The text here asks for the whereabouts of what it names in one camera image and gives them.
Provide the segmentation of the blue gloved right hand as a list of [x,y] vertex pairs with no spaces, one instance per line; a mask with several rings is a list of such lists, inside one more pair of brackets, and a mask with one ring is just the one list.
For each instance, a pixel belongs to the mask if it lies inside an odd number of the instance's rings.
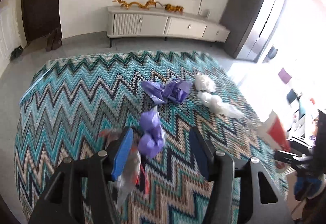
[[313,199],[319,196],[325,189],[325,174],[318,178],[298,177],[294,185],[294,197],[297,201]]

